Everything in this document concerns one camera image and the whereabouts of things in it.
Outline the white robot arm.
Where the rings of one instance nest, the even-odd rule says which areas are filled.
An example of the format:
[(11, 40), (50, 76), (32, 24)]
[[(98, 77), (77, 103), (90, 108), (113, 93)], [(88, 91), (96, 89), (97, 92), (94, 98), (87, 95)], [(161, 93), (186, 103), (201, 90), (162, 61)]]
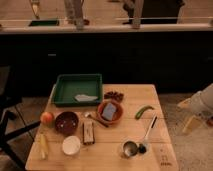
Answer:
[(213, 116), (213, 83), (191, 96), (189, 108), (196, 115), (205, 118)]

